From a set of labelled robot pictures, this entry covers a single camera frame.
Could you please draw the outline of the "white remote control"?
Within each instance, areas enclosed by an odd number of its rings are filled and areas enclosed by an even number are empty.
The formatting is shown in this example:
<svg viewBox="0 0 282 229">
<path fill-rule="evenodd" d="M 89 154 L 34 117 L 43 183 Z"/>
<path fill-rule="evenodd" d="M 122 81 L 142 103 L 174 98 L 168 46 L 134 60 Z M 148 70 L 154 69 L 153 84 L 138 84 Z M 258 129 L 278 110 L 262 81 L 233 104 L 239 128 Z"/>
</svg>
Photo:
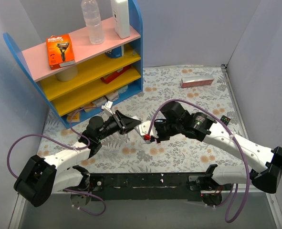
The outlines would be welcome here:
<svg viewBox="0 0 282 229">
<path fill-rule="evenodd" d="M 142 121 L 139 120 L 137 116 L 133 116 L 130 118 L 130 121 L 128 123 L 128 130 L 135 130 L 141 137 L 145 136 L 145 133 L 142 130 Z"/>
</svg>

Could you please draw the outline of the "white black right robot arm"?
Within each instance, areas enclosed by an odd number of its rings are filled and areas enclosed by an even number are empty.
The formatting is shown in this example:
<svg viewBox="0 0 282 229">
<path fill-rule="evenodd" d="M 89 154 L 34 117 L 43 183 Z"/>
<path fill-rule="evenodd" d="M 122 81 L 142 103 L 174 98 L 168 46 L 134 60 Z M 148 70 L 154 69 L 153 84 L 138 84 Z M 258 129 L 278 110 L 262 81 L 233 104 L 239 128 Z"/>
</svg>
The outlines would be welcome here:
<svg viewBox="0 0 282 229">
<path fill-rule="evenodd" d="M 160 111 L 164 118 L 154 121 L 157 142 L 182 134 L 245 160 L 240 166 L 209 166 L 196 181 L 201 189 L 252 183 L 263 192 L 276 193 L 282 177 L 282 147 L 271 149 L 256 144 L 228 131 L 226 124 L 203 112 L 189 113 L 177 101 L 165 104 Z"/>
</svg>

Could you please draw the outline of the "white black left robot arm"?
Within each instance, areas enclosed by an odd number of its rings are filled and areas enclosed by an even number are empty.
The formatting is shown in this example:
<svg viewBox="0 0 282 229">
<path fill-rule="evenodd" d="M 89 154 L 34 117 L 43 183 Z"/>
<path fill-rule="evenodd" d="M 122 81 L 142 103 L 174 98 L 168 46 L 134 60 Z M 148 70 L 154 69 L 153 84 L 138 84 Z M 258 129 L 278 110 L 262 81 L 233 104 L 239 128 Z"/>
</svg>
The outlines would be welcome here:
<svg viewBox="0 0 282 229">
<path fill-rule="evenodd" d="M 14 190 L 35 207 L 41 206 L 52 193 L 66 188 L 90 191 L 90 174 L 79 162 L 93 157 L 102 147 L 101 140 L 114 133 L 127 134 L 140 124 L 137 118 L 119 111 L 106 121 L 100 116 L 91 117 L 70 149 L 46 157 L 32 156 L 18 176 Z"/>
</svg>

